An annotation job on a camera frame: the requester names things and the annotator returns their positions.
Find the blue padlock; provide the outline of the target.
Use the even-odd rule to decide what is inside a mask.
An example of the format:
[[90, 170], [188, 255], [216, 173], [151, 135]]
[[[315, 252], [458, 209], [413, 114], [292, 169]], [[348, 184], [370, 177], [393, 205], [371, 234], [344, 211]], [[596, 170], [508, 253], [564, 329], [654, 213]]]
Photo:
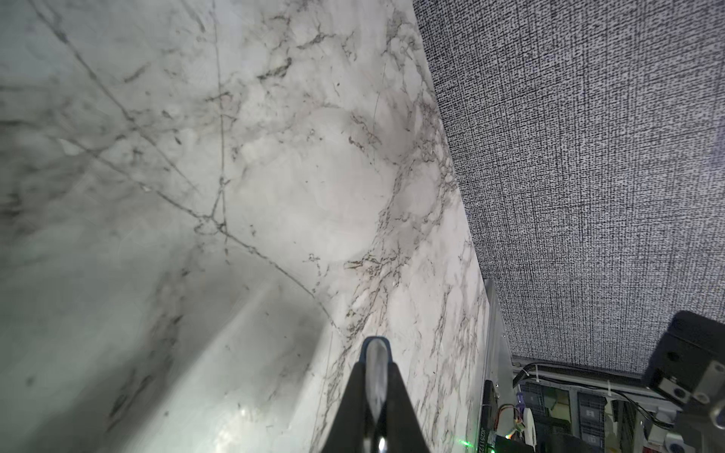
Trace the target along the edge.
[[389, 366], [392, 352], [389, 341], [381, 336], [368, 337], [362, 344], [364, 364], [364, 434], [362, 451], [386, 452]]

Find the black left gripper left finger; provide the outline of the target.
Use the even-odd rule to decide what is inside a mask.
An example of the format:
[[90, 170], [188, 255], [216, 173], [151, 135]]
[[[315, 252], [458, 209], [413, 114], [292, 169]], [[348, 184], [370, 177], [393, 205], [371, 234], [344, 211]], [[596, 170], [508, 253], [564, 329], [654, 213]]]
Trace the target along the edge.
[[322, 452], [363, 452], [366, 412], [366, 365], [357, 362]]

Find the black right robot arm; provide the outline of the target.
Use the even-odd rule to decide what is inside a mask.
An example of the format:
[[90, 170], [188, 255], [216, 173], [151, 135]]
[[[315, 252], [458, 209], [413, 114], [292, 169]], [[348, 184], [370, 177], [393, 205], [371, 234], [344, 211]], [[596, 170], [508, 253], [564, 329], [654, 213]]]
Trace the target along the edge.
[[642, 383], [678, 407], [674, 432], [700, 452], [724, 450], [724, 325], [691, 311], [672, 318]]

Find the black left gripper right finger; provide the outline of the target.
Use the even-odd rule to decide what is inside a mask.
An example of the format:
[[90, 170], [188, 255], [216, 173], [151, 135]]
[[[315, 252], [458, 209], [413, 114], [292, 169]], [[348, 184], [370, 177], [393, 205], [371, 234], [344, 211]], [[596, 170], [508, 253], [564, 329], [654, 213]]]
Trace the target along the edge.
[[394, 362], [388, 365], [385, 420], [388, 452], [430, 452], [400, 370]]

